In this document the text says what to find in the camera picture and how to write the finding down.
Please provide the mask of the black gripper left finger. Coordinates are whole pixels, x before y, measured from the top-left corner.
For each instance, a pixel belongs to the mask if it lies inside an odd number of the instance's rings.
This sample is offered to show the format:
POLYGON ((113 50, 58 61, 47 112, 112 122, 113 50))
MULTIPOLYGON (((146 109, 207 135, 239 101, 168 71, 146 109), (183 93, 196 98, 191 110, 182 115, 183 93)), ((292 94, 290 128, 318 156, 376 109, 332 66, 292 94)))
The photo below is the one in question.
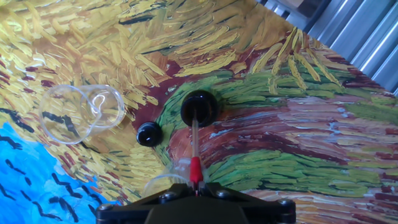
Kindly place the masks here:
POLYGON ((172 184, 166 190, 142 198, 128 205, 102 204, 96 209, 96 224, 144 223, 150 211, 158 205, 193 196, 192 183, 172 184))

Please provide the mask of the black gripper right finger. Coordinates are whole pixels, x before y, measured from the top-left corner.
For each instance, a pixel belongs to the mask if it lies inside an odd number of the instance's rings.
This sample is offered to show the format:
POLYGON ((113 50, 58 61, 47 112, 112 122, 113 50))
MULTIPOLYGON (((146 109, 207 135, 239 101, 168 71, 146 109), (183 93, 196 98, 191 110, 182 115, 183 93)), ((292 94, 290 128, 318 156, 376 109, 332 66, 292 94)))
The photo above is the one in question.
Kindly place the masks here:
POLYGON ((198 195, 239 208, 247 223, 296 223, 296 203, 288 198, 266 201, 215 183, 198 183, 198 195))

